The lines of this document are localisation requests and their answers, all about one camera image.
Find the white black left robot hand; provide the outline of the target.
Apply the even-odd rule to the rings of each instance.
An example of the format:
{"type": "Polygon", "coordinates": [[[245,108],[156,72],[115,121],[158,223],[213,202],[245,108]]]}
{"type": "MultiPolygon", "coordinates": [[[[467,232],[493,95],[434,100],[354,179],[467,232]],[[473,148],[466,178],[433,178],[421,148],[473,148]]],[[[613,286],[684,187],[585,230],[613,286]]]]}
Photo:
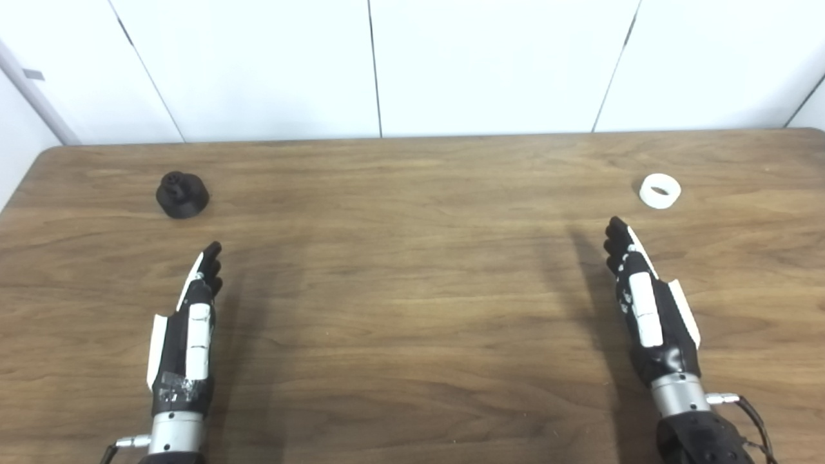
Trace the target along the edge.
{"type": "Polygon", "coordinates": [[[176,308],[153,320],[146,382],[152,393],[152,415],[195,413],[206,417],[215,379],[210,366],[217,323],[215,297],[223,287],[215,241],[195,259],[176,308]]]}

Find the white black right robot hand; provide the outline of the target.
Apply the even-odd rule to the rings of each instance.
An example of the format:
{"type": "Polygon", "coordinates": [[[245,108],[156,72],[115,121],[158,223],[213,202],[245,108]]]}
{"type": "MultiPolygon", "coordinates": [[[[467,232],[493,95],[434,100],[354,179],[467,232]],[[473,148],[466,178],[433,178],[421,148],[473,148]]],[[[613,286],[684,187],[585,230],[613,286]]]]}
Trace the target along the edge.
{"type": "Polygon", "coordinates": [[[656,379],[699,377],[701,335],[680,282],[663,281],[636,232],[619,217],[606,228],[606,265],[631,339],[630,359],[645,385],[656,379]]]}

